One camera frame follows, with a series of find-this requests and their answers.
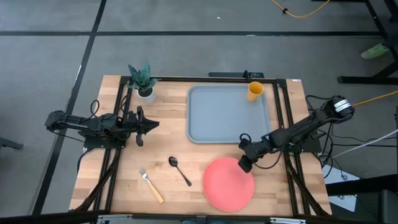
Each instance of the green object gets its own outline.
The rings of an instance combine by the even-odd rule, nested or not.
[[[384,55],[389,49],[382,44],[376,44],[374,47],[367,49],[361,54],[363,59],[369,60]]]
[[[133,66],[129,65],[129,70],[133,84],[129,88],[136,88],[141,96],[152,93],[152,87],[159,81],[157,78],[150,78],[150,66],[146,61],[141,70],[136,70]]]

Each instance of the plant pot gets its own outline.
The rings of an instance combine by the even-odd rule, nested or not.
[[[153,103],[155,101],[155,98],[156,98],[155,88],[152,87],[152,92],[149,95],[147,95],[147,96],[141,96],[139,94],[139,91],[137,90],[137,96],[138,96],[138,98],[144,100],[145,103]]]

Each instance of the yellow cup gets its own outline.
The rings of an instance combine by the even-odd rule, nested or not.
[[[262,92],[264,92],[264,87],[259,82],[251,82],[248,88],[248,101],[255,101]]]

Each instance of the metal spoon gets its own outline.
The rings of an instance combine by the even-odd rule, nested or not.
[[[169,157],[169,164],[170,164],[172,167],[176,167],[176,168],[178,169],[178,171],[180,171],[180,169],[179,169],[178,166],[177,166],[177,165],[178,165],[178,161],[177,161],[176,158],[170,156],[170,157]],[[191,186],[192,183],[188,180],[188,178],[186,178],[186,177],[182,174],[181,171],[180,171],[180,173],[181,173],[182,177],[184,178],[184,180],[186,181],[186,183],[188,184],[188,186]]]

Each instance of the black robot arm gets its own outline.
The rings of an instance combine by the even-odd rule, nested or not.
[[[104,114],[92,118],[67,115],[63,111],[51,112],[45,122],[47,130],[54,132],[65,128],[79,130],[85,138],[87,148],[120,148],[124,147],[131,133],[137,133],[138,146],[143,145],[142,135],[158,127],[159,122],[144,117],[141,106],[137,113],[129,111],[125,118],[117,114]]]
[[[342,96],[333,96],[319,109],[311,112],[311,115],[295,123],[286,129],[275,131],[261,137],[260,142],[251,142],[251,138],[244,138],[247,134],[240,136],[239,148],[243,149],[245,155],[239,160],[239,166],[250,172],[252,164],[263,158],[268,153],[283,150],[289,143],[299,144],[308,138],[309,133],[327,123],[342,123],[352,118],[354,108]]]

